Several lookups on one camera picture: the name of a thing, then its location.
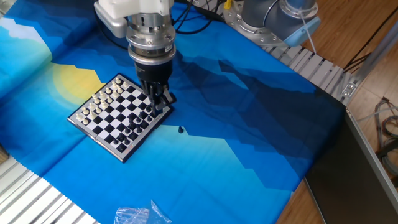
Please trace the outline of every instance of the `white chess piece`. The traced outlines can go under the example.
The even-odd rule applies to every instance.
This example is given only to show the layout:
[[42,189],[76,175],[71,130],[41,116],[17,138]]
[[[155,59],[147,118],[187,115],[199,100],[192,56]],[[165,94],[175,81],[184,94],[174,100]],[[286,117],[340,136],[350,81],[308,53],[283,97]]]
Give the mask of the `white chess piece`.
[[102,108],[104,108],[104,109],[108,108],[108,106],[109,106],[109,104],[107,104],[105,102],[105,100],[101,100],[101,105],[102,105]]
[[83,119],[83,115],[81,115],[80,113],[77,113],[77,114],[76,114],[76,119],[77,119],[78,121],[81,121],[81,120]]
[[90,111],[90,118],[93,120],[97,117],[97,114],[94,113],[94,111]]
[[88,115],[89,111],[88,111],[87,108],[83,107],[83,108],[81,108],[81,109],[83,110],[83,114],[84,114],[84,115]]
[[94,109],[94,108],[95,108],[95,104],[94,104],[94,103],[89,103],[89,104],[88,104],[88,107],[89,107],[90,109]]
[[97,108],[95,108],[95,112],[99,114],[102,112],[102,110],[101,110],[101,108],[99,108],[99,106],[97,106]]
[[113,98],[117,98],[119,96],[119,93],[117,93],[116,90],[113,90],[112,96],[113,96]]
[[115,90],[118,88],[118,84],[115,81],[112,81],[112,88]]
[[127,84],[126,82],[123,82],[123,85],[122,85],[124,88],[127,88],[127,87],[129,87],[129,84]]
[[118,86],[118,93],[120,94],[122,92],[123,92],[122,88],[120,88],[120,86]]
[[100,103],[100,100],[98,99],[97,95],[95,95],[95,93],[93,93],[93,99],[94,103]]
[[102,99],[102,100],[105,100],[106,99],[106,94],[103,92],[103,91],[99,91],[99,97]]

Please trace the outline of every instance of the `wooden floor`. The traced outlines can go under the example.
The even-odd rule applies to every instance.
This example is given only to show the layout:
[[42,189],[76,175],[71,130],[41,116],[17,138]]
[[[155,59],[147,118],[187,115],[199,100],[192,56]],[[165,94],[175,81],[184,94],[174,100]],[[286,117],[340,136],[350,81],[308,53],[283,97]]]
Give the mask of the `wooden floor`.
[[[361,47],[368,41],[385,18],[398,6],[396,0],[317,0],[320,28],[313,35],[317,53],[334,64],[345,67]],[[398,13],[380,30],[374,40],[359,57],[374,50],[389,29],[398,21]],[[374,112],[382,97],[398,106],[398,44],[365,79],[348,108],[356,119]],[[381,119],[391,116],[380,115]],[[360,122],[360,127],[375,151],[379,149],[374,118]],[[398,127],[391,126],[398,133]],[[398,165],[398,153],[389,154]],[[302,182],[280,216],[278,224],[318,224],[322,217]]]

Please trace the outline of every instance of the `chess piece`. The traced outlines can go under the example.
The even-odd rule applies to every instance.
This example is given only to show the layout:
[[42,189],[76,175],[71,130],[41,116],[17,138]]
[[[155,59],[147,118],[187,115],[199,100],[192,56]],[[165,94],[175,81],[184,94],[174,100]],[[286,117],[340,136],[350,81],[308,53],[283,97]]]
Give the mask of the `chess piece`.
[[89,117],[91,120],[94,120],[97,117],[97,114],[95,114],[94,111],[90,111]]
[[100,97],[102,100],[105,100],[106,97],[107,97],[107,95],[106,95],[103,91],[99,91],[99,97]]
[[83,110],[83,114],[84,114],[84,115],[88,115],[89,111],[88,111],[87,108],[83,107],[83,108],[81,108],[81,109]]
[[147,122],[143,121],[143,122],[141,122],[140,127],[142,127],[143,129],[146,129],[148,127],[148,125],[149,124]]
[[133,141],[136,140],[137,137],[138,137],[138,135],[134,132],[129,135],[129,138]]
[[105,100],[101,100],[101,106],[102,106],[102,108],[106,109],[106,108],[108,108],[109,104],[107,104],[107,102],[105,102]]
[[134,130],[136,128],[136,124],[134,123],[134,119],[129,119],[130,125],[128,126],[129,129]]
[[102,110],[101,110],[101,108],[99,108],[99,106],[97,106],[97,107],[95,108],[95,112],[98,113],[98,114],[100,114],[100,113],[102,112]]
[[139,113],[138,116],[139,116],[140,118],[144,119],[144,118],[146,117],[146,115],[147,115],[147,114],[146,114],[145,112],[141,111],[141,113]]
[[116,137],[117,140],[123,141],[125,138],[124,134],[120,133],[118,137]]
[[120,88],[120,86],[118,86],[118,93],[120,94],[122,92],[123,92],[122,88]]
[[126,126],[125,126],[124,124],[120,124],[120,125],[118,126],[118,130],[119,130],[119,131],[123,131],[125,128],[126,128]]
[[126,82],[123,82],[123,85],[122,85],[124,88],[127,88],[127,87],[129,87],[129,84],[127,84]]
[[116,90],[113,90],[112,96],[113,96],[113,98],[117,98],[117,97],[119,97],[119,93],[117,93]]
[[83,119],[83,115],[81,115],[80,113],[77,113],[77,114],[76,114],[76,119],[77,119],[78,121],[81,121],[81,120]]
[[98,99],[97,95],[95,93],[93,93],[93,99],[94,99],[94,103],[98,104],[100,103],[100,99]]
[[95,106],[94,103],[90,103],[88,107],[89,107],[90,109],[95,109],[96,106]]
[[115,90],[118,88],[118,84],[115,81],[112,81],[112,88]]

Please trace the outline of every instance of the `clear plastic wrap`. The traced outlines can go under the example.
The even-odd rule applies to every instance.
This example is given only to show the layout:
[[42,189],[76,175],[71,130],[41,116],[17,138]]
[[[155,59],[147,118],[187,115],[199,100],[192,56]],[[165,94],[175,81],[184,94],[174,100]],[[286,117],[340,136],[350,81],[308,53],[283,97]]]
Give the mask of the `clear plastic wrap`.
[[119,208],[114,224],[169,224],[168,219],[151,200],[145,208]]

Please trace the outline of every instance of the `metal rail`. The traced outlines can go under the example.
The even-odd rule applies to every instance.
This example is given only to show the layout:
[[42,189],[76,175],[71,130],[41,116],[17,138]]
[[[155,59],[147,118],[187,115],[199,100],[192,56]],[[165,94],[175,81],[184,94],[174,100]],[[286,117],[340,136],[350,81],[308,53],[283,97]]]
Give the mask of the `metal rail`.
[[10,157],[0,165],[0,223],[97,224],[46,180]]
[[[208,0],[208,4],[210,9],[214,9],[216,0]],[[193,5],[207,9],[206,0],[194,0]],[[239,22],[241,22],[241,15],[239,14],[241,9],[239,8],[242,8],[244,5],[243,1],[236,1],[236,5],[238,9],[228,11],[229,13],[223,16],[229,26],[242,33],[247,30],[245,29],[247,27],[241,29],[239,25]],[[223,11],[222,4],[217,13],[222,14]],[[301,46],[288,47],[284,43],[280,43],[278,38],[264,29],[259,29],[255,34],[244,33],[243,35],[344,105],[349,103],[356,88],[348,91],[348,84],[353,80],[357,80],[356,77],[352,76],[349,72],[345,73],[339,66],[334,65],[306,48]]]
[[17,0],[0,0],[0,18],[7,13]]

